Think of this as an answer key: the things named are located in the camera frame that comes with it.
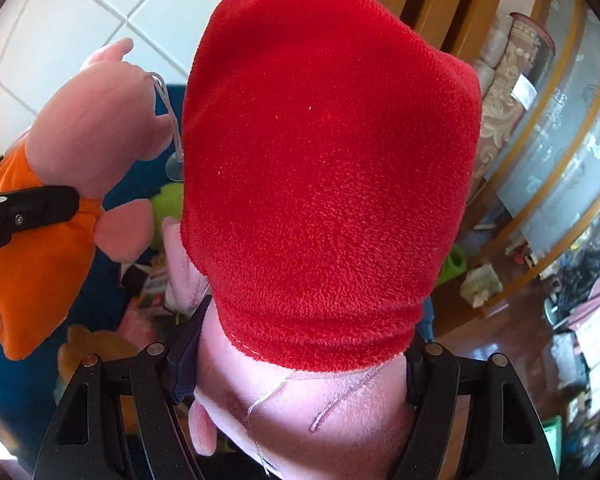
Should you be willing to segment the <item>orange dress pig plush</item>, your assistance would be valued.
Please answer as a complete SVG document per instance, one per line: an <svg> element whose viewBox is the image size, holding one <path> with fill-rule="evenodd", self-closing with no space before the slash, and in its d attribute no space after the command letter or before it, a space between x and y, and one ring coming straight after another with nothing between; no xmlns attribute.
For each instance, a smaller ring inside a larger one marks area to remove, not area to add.
<svg viewBox="0 0 600 480"><path fill-rule="evenodd" d="M43 106L0 161L0 193L65 185L80 206L69 221L12 234L0 248L0 345L20 361L65 321L96 252L136 260L155 233L152 206L136 198L107 210L106 195L136 162L160 156L174 141L162 78L125 61L132 40L95 51Z"/></svg>

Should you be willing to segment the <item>red dress pig plush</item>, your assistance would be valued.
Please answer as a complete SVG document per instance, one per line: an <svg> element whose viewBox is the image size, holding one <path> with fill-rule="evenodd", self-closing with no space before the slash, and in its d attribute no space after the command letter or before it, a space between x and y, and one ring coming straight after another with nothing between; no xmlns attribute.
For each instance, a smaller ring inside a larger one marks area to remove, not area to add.
<svg viewBox="0 0 600 480"><path fill-rule="evenodd" d="M383 479L405 350L466 205L476 71L375 0L223 0L182 114L171 285L212 299L189 429L283 479Z"/></svg>

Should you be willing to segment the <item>brown dog plush toy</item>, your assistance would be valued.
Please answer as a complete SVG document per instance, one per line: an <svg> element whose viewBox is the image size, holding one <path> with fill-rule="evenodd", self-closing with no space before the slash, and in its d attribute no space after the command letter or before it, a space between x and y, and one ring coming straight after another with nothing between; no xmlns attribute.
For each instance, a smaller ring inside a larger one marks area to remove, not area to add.
<svg viewBox="0 0 600 480"><path fill-rule="evenodd" d="M68 384L82 360L89 354L96 354L103 361L113 361L136 356L140 351L135 344L111 330L96 330L74 324L67 330L67 341L57 352L58 374Z"/></svg>

